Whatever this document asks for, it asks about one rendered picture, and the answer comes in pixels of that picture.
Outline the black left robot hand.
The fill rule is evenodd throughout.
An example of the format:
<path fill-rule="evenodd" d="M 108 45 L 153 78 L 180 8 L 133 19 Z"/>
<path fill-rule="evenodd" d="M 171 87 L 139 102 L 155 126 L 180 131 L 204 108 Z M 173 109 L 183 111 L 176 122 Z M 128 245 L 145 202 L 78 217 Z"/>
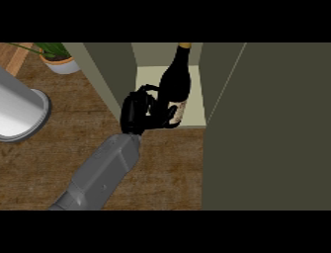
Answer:
<path fill-rule="evenodd" d="M 124 99 L 119 117 L 122 133 L 142 134 L 146 129 L 168 128 L 177 106 L 161 108 L 159 102 L 149 94 L 149 91 L 158 90 L 155 85 L 142 85 Z"/>

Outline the dark wine bottle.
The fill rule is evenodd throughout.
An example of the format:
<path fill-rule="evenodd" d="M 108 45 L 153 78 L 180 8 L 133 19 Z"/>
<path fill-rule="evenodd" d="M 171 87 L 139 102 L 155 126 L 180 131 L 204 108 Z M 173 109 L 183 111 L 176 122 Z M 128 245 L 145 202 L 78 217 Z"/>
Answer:
<path fill-rule="evenodd" d="M 161 77 L 156 116 L 165 128 L 177 127 L 181 120 L 190 89 L 187 71 L 189 51 L 190 43 L 180 42 L 176 47 L 171 64 Z"/>

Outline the olive grey cabinet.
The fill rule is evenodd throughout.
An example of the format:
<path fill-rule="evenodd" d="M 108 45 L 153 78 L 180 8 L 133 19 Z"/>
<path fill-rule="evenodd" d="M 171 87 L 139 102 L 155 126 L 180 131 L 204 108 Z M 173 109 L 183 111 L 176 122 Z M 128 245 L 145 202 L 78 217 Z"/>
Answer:
<path fill-rule="evenodd" d="M 143 84 L 159 84 L 176 42 L 65 42 L 79 70 L 119 119 L 122 100 Z M 179 128 L 207 128 L 247 44 L 195 42 L 189 52 L 190 94 Z"/>

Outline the dark grey cabinet door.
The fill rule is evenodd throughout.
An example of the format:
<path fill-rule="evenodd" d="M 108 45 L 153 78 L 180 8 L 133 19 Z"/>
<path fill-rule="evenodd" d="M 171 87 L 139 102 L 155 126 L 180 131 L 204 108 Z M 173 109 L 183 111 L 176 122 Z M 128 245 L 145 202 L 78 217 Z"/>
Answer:
<path fill-rule="evenodd" d="M 249 43 L 204 133 L 208 210 L 331 210 L 331 43 Z"/>

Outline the green plant in white pot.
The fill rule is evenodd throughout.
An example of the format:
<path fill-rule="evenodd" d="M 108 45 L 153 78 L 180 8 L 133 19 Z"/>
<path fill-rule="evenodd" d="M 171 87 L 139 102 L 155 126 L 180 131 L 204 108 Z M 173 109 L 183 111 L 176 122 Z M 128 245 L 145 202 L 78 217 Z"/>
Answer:
<path fill-rule="evenodd" d="M 60 42 L 35 42 L 37 49 L 13 42 L 10 45 L 35 53 L 53 73 L 65 75 L 79 70 L 74 57 Z"/>

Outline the white cylinder with grey base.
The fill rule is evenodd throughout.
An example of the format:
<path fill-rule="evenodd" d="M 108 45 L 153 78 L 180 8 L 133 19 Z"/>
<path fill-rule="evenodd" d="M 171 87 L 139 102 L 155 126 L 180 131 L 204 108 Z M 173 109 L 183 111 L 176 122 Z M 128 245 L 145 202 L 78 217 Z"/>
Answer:
<path fill-rule="evenodd" d="M 0 66 L 0 141 L 20 142 L 43 128 L 51 114 L 47 94 L 28 86 Z"/>

